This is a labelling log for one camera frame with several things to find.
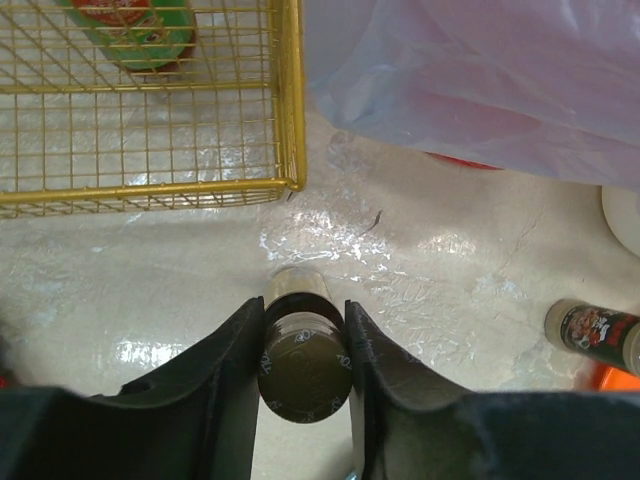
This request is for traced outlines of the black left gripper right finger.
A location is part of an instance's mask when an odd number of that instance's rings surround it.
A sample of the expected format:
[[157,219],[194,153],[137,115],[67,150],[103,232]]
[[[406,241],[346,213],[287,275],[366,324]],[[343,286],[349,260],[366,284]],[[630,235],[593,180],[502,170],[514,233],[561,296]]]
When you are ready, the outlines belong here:
[[360,479],[636,479],[636,393],[470,391],[345,304]]

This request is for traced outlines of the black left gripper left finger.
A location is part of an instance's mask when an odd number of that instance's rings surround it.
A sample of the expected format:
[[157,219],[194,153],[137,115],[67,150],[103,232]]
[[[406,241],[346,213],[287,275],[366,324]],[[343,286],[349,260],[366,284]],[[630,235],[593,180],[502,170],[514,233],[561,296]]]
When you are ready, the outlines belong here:
[[263,341],[263,300],[251,298],[116,395],[2,390],[2,478],[250,478]]

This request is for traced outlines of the brown-lidded seasoning bottle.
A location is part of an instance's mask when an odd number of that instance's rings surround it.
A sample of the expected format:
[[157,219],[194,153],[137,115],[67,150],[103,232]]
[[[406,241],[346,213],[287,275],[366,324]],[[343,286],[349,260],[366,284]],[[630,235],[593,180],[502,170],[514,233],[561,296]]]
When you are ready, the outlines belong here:
[[320,273],[288,267],[268,282],[259,392],[279,417],[299,424],[335,414],[352,389],[344,319]]

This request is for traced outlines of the dark spice jar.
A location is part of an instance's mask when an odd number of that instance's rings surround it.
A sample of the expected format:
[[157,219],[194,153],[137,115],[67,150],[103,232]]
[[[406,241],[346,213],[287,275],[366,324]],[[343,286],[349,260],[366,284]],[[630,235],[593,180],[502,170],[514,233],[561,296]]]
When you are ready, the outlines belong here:
[[639,376],[639,316],[575,299],[562,299],[544,320],[556,348]]

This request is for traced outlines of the green yellow-capped sauce bottle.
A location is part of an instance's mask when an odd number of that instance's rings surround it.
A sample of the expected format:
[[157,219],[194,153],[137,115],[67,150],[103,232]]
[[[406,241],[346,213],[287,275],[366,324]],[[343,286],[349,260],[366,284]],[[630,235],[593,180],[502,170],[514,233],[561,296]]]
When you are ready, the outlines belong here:
[[196,47],[187,1],[58,1],[73,24],[121,70],[152,75],[184,70]]

